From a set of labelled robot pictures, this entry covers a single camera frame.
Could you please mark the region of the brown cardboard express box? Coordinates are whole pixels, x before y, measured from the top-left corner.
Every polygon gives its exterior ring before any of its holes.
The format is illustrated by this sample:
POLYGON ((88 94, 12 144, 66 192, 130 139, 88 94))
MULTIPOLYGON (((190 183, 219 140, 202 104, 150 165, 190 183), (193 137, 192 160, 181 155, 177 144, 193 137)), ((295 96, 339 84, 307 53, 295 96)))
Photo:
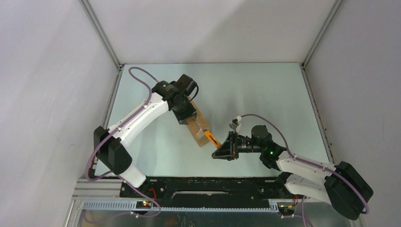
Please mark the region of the brown cardboard express box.
POLYGON ((206 118, 203 116, 201 111, 198 109, 196 104, 191 101, 192 106, 196 110, 196 116, 191 117, 187 120, 187 128, 199 147, 205 146, 209 143, 209 139, 205 135, 203 130, 210 130, 210 125, 206 118))

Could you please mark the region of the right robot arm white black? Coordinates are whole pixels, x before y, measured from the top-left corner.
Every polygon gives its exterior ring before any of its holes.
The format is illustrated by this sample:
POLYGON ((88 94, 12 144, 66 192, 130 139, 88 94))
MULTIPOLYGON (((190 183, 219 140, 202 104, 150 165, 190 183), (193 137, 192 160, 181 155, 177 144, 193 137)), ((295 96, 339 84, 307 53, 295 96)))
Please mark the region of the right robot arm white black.
POLYGON ((281 172, 275 184, 279 197, 291 194, 311 197, 326 202, 350 220, 369 213, 367 203, 374 191, 345 161, 330 164, 290 154, 287 148, 273 141, 264 125, 254 126, 250 137, 230 131, 211 157, 231 161, 241 153, 259 153, 264 166, 281 172))

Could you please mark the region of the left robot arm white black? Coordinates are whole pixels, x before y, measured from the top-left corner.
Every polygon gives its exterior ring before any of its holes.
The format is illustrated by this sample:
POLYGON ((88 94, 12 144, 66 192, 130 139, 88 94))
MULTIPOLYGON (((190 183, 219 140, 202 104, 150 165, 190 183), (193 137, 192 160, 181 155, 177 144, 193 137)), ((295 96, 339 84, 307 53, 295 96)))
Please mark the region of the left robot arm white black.
POLYGON ((149 192, 146 175, 133 163, 127 147, 156 118, 168 111, 174 113, 179 124, 197 115, 189 95, 198 92, 199 86, 192 79, 179 79, 168 83, 160 81, 150 88, 148 98, 117 124, 94 131, 95 155, 110 171, 131 185, 138 197, 149 192))

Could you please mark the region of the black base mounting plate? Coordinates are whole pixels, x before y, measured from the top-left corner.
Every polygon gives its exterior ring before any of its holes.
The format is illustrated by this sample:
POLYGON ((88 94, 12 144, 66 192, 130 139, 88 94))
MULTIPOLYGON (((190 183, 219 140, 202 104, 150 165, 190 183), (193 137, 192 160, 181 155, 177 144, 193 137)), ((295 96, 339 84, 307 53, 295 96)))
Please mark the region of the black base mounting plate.
POLYGON ((161 207, 268 208, 274 199, 293 201, 276 177, 148 177, 138 191, 161 207))

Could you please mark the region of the right controller board with leds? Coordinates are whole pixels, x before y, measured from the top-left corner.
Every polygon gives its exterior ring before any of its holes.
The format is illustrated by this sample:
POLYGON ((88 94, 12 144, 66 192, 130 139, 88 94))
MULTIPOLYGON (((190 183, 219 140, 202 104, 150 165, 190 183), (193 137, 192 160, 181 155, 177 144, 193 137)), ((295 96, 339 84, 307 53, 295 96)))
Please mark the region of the right controller board with leds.
POLYGON ((278 210, 278 215, 282 218, 293 218, 296 212, 296 205, 279 205, 278 210))

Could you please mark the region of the controller board with leds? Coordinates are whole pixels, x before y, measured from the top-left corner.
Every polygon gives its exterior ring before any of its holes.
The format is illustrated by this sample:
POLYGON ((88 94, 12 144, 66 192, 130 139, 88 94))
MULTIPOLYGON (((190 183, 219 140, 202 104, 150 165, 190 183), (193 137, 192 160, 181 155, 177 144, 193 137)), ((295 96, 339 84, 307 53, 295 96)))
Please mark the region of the controller board with leds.
POLYGON ((135 208, 140 210, 151 209, 153 207, 153 203, 150 201, 137 201, 135 208))
POLYGON ((278 210, 278 215, 282 218, 293 218, 296 212, 296 205, 279 205, 278 210))

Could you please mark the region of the left controller board with leds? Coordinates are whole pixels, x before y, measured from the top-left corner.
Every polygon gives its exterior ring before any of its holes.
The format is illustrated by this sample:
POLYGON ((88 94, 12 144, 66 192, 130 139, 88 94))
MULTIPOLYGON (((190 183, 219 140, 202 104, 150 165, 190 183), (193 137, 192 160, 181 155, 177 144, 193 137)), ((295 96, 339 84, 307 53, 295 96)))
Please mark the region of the left controller board with leds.
POLYGON ((153 207, 153 203, 150 201, 137 201, 135 208, 140 210, 151 209, 153 207))

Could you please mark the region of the left aluminium frame post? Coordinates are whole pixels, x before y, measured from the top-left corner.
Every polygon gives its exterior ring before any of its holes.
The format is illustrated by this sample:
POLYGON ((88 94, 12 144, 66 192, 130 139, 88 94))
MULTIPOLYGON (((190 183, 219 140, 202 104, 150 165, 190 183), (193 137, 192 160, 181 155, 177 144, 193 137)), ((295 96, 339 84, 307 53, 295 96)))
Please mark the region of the left aluminium frame post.
POLYGON ((84 12, 86 13, 89 22, 92 24, 92 27, 94 28, 96 34, 98 35, 98 38, 100 39, 100 42, 102 43, 103 47, 105 48, 107 54, 109 55, 110 59, 112 60, 113 65, 116 67, 118 71, 121 71, 122 64, 120 60, 117 57, 117 54, 112 47, 112 44, 103 29, 103 26, 96 15, 96 12, 90 3, 89 0, 79 0, 84 12))

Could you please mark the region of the aluminium frame post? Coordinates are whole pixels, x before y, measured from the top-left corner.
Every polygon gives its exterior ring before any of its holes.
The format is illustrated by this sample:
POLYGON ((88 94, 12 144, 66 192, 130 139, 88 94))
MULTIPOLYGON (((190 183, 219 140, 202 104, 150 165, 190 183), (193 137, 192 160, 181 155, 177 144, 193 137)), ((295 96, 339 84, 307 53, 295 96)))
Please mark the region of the aluminium frame post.
POLYGON ((90 3, 89 0, 79 0, 84 12, 86 13, 89 22, 92 24, 92 27, 94 28, 96 34, 98 35, 98 38, 100 39, 100 42, 102 43, 103 47, 105 48, 107 54, 109 55, 110 59, 112 60, 113 65, 116 67, 118 71, 121 71, 122 64, 120 60, 117 57, 117 54, 112 47, 112 44, 103 29, 103 26, 96 15, 96 12, 90 3))
POLYGON ((338 12, 340 11, 341 6, 343 5, 344 0, 335 0, 334 4, 332 5, 327 17, 325 18, 321 28, 318 31, 317 36, 315 37, 311 47, 309 48, 304 60, 301 63, 303 69, 307 67, 309 62, 311 61, 315 51, 317 50, 318 46, 320 45, 321 41, 323 40, 325 34, 329 30, 333 20, 337 16, 338 12))

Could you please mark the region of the right aluminium frame post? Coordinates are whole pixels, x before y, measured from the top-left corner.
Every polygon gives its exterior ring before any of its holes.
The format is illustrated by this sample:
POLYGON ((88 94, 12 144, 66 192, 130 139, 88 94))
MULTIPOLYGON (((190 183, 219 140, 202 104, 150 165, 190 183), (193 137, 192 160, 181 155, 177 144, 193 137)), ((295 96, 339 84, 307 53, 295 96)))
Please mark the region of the right aluminium frame post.
POLYGON ((325 34, 329 30, 333 20, 337 16, 338 12, 340 11, 341 6, 343 5, 344 0, 335 0, 334 4, 332 5, 327 17, 325 18, 321 28, 318 31, 317 36, 315 37, 311 47, 309 48, 304 60, 301 63, 303 69, 307 67, 309 62, 311 61, 315 51, 317 50, 318 46, 320 45, 321 41, 323 40, 325 34))

